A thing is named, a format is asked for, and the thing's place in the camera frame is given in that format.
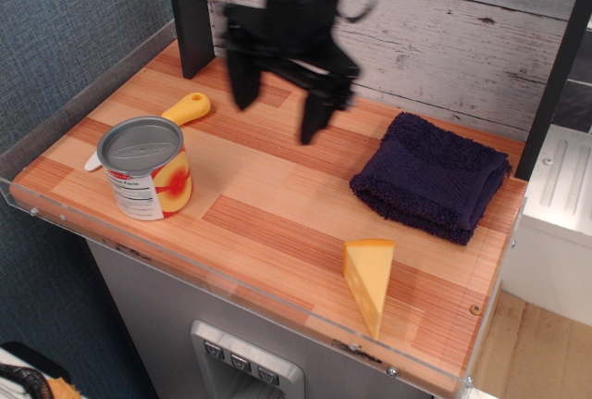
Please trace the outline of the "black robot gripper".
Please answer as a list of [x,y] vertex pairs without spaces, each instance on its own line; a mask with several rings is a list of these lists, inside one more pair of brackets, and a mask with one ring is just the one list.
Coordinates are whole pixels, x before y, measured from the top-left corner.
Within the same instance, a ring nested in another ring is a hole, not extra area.
[[352,96],[358,65],[337,46],[332,28],[339,0],[265,0],[263,8],[228,4],[225,41],[235,104],[250,106],[264,71],[308,92],[300,141],[310,144]]

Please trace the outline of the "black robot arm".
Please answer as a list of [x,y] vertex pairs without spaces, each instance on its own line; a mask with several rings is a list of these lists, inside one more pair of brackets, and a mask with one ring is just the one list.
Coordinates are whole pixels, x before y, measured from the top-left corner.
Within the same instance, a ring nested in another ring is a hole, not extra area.
[[307,92],[301,142],[309,144],[333,113],[345,109],[359,66],[336,44],[339,0],[265,0],[265,6],[227,5],[228,72],[236,105],[250,106],[261,75],[272,72]]

